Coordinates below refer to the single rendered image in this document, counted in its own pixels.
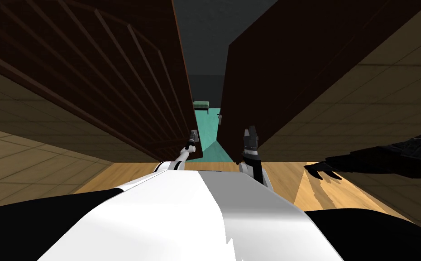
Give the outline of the black jagged object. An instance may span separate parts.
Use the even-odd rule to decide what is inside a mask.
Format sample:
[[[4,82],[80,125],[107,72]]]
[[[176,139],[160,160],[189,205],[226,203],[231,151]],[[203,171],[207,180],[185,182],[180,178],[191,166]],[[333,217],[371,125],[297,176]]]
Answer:
[[[309,174],[320,179],[319,172],[337,178],[335,173],[398,174],[421,179],[421,135],[404,142],[355,150],[346,155],[327,157],[305,165]]]

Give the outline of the green bench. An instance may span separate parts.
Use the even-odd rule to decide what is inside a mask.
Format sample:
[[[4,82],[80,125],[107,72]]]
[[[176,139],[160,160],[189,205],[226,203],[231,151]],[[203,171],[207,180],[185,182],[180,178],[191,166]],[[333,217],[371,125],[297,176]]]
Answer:
[[[193,101],[193,108],[195,111],[206,111],[209,114],[209,101]]]

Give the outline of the dark brown plain door leaf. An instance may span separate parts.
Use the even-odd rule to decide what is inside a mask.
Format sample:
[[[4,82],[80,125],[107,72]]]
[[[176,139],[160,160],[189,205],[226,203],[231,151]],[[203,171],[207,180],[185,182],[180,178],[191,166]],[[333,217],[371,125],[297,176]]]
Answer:
[[[277,0],[229,45],[217,142],[316,162],[421,133],[421,0]]]

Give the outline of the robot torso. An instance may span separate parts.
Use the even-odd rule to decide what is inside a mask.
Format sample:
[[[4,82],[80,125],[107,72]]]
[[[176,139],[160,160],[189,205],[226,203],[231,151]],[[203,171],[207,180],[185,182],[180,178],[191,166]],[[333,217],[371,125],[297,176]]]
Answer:
[[[38,261],[343,261],[306,213],[244,173],[165,170],[120,188]]]

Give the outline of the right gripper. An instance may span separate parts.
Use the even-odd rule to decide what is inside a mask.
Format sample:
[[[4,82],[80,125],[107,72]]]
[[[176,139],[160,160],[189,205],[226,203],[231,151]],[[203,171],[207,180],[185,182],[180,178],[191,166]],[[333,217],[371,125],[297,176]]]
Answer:
[[[244,130],[244,150],[257,151],[258,150],[258,135],[255,126],[250,126],[249,129]]]

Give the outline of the dark brown panelled door leaf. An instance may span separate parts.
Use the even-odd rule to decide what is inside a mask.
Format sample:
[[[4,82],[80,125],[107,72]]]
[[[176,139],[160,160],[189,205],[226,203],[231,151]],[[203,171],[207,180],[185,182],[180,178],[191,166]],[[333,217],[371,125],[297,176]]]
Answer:
[[[0,131],[160,162],[195,129],[173,0],[0,0]]]

